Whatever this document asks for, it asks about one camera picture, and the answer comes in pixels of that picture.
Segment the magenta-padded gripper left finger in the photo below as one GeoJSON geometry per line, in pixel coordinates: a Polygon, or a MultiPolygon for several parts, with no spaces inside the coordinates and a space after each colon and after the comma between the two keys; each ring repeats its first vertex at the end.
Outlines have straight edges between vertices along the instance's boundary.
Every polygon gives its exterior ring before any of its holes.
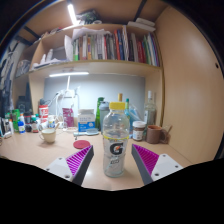
{"type": "Polygon", "coordinates": [[[93,156],[93,146],[90,145],[67,158],[58,157],[45,170],[81,186],[93,156]]]}

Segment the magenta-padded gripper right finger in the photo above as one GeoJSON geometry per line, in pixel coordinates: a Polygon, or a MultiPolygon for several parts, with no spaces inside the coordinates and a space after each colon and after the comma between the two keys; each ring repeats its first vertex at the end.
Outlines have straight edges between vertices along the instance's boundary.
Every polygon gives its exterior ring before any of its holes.
{"type": "Polygon", "coordinates": [[[145,185],[182,169],[168,154],[158,155],[136,144],[132,145],[131,153],[145,185]]]}

